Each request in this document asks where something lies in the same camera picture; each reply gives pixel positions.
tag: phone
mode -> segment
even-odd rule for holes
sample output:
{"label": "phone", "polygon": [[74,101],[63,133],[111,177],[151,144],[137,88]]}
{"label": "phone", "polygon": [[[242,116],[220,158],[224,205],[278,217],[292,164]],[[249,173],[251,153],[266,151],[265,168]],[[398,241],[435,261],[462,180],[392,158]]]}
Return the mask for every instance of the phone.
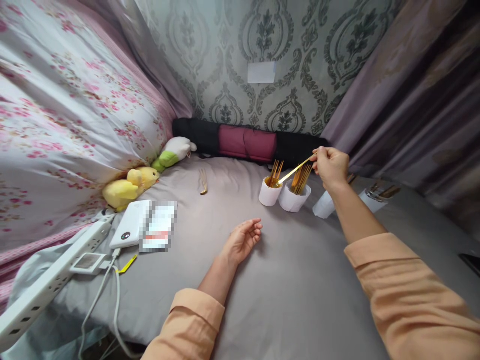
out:
{"label": "phone", "polygon": [[166,252],[172,245],[177,220],[177,202],[161,201],[153,204],[145,229],[140,234],[140,252]]}
{"label": "phone", "polygon": [[458,257],[462,259],[463,262],[467,264],[475,274],[477,274],[477,276],[480,277],[480,257],[467,254],[460,254]]}
{"label": "phone", "polygon": [[140,243],[140,234],[145,229],[153,211],[151,200],[131,202],[110,242],[110,249],[128,248]]}

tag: gray bed sheet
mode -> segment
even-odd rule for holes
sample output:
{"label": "gray bed sheet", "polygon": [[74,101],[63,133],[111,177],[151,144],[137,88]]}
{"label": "gray bed sheet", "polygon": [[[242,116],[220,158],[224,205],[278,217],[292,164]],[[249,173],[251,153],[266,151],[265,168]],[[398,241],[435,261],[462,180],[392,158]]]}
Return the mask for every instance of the gray bed sheet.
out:
{"label": "gray bed sheet", "polygon": [[[200,196],[199,169],[207,173],[205,196]],[[324,193],[321,180],[310,177],[310,198],[300,212],[289,213],[278,203],[259,203],[268,174],[265,166],[246,161],[194,155],[167,169],[140,197],[178,201],[178,219],[168,252],[140,254],[121,275],[120,332],[126,340],[147,345],[160,333],[175,293],[198,287],[231,230],[261,217],[262,240],[238,269],[213,358],[388,359],[369,301],[344,255],[339,219],[334,214],[322,220],[312,213]],[[372,182],[359,179],[354,188],[360,193]],[[480,278],[458,258],[459,253],[480,254],[480,243],[408,189],[376,216],[480,315]],[[109,253],[109,240],[97,252]],[[125,249],[119,268],[136,253],[137,247]],[[84,318],[101,280],[75,276],[55,306]],[[92,319],[112,329],[115,301],[111,276]]]}

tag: white paper cup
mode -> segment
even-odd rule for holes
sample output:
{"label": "white paper cup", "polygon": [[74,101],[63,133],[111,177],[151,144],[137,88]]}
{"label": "white paper cup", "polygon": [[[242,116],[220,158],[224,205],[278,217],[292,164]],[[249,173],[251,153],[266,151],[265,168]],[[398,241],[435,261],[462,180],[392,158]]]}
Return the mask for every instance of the white paper cup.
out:
{"label": "white paper cup", "polygon": [[387,200],[383,200],[382,198],[378,200],[371,198],[367,195],[367,189],[362,191],[362,193],[360,194],[360,199],[365,203],[366,206],[368,206],[368,208],[374,214],[389,203]]}
{"label": "white paper cup", "polygon": [[283,210],[290,213],[298,213],[312,193],[312,189],[310,186],[305,185],[303,193],[301,195],[297,195],[290,190],[292,183],[293,179],[286,183],[286,186],[284,186],[285,189],[283,189],[280,194],[279,202]]}
{"label": "white paper cup", "polygon": [[335,211],[335,204],[328,191],[316,202],[313,213],[319,218],[326,219]]}
{"label": "white paper cup", "polygon": [[282,192],[283,184],[279,188],[269,187],[266,183],[266,180],[269,177],[270,176],[264,178],[261,183],[260,196],[258,197],[258,200],[260,200],[262,205],[271,207],[277,203],[280,193]]}

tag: white cable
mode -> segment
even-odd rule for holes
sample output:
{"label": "white cable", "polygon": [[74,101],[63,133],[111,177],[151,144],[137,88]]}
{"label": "white cable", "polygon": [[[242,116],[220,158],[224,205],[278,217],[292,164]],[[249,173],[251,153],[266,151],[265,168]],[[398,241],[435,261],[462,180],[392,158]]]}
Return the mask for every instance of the white cable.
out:
{"label": "white cable", "polygon": [[115,346],[112,350],[110,350],[110,348],[112,347],[113,344],[115,344],[115,342],[117,341],[117,339],[115,339],[114,341],[111,342],[110,346],[105,350],[105,352],[103,353],[103,355],[101,356],[100,360],[105,360],[106,358],[108,358],[110,355],[112,355],[112,353],[117,350],[119,347],[120,347],[120,344],[118,344],[117,346]]}
{"label": "white cable", "polygon": [[111,352],[109,352],[109,351],[112,348],[112,346],[115,344],[116,341],[117,341],[117,339],[113,340],[110,343],[110,345],[106,348],[105,352],[101,356],[100,360],[105,360],[105,358],[107,358],[111,354]]}
{"label": "white cable", "polygon": [[130,359],[140,359],[143,354],[134,354],[130,351],[128,348],[127,344],[123,341],[122,337],[120,336],[120,330],[119,330],[119,310],[120,310],[120,274],[119,274],[119,269],[114,265],[114,275],[116,278],[116,306],[115,306],[115,315],[113,318],[113,330],[115,331],[115,336],[118,342],[120,343],[121,348],[125,352],[125,354],[130,358]]}
{"label": "white cable", "polygon": [[119,256],[119,254],[120,254],[120,249],[115,249],[115,251],[113,252],[113,257],[111,258],[110,265],[109,265],[108,269],[106,270],[105,276],[103,277],[103,280],[100,284],[100,289],[98,289],[98,292],[95,296],[95,300],[93,300],[93,304],[91,305],[90,310],[86,314],[85,320],[83,320],[83,323],[81,324],[81,343],[80,343],[80,351],[78,352],[78,359],[79,360],[83,360],[82,353],[84,352],[85,337],[86,337],[85,326],[87,325],[87,321],[88,321],[90,315],[92,315],[92,312],[94,311],[95,305],[97,305],[97,302],[100,299],[100,295],[102,294],[102,291],[104,289],[105,283],[107,281],[107,277],[109,276],[110,270],[114,266],[114,262],[117,259],[117,257]]}

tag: orange sleeve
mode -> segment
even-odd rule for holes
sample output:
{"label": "orange sleeve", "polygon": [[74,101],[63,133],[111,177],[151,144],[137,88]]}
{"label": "orange sleeve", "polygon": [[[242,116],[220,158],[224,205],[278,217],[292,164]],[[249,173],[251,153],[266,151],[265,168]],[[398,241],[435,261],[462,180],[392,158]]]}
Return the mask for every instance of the orange sleeve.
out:
{"label": "orange sleeve", "polygon": [[160,335],[142,359],[210,359],[224,313],[225,307],[204,292],[179,291]]}
{"label": "orange sleeve", "polygon": [[480,359],[479,321],[395,235],[354,242],[345,254],[393,360]]}

